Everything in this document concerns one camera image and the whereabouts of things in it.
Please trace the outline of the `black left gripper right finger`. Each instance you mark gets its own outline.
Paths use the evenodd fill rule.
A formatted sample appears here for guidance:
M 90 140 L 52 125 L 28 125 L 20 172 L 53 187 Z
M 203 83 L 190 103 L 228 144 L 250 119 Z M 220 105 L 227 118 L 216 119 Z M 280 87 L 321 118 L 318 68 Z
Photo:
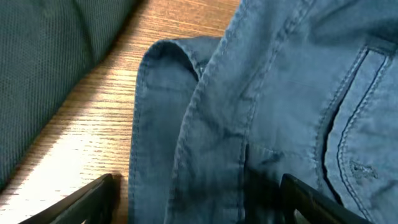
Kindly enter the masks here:
M 286 223 L 371 224 L 291 174 L 280 184 Z

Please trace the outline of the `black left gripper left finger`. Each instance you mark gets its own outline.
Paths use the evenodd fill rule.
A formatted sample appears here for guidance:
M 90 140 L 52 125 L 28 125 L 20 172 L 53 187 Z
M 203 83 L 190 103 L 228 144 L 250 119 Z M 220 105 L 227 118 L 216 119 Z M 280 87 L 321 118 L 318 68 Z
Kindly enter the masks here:
M 21 224 L 111 223 L 114 177 L 104 174 Z

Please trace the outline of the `navy blue shorts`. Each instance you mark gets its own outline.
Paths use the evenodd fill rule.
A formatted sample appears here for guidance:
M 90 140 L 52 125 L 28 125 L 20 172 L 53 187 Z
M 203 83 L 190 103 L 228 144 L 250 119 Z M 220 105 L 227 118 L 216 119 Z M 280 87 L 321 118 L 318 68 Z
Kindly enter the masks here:
M 144 55 L 129 223 L 283 223 L 284 174 L 397 222 L 396 1 L 242 1 Z

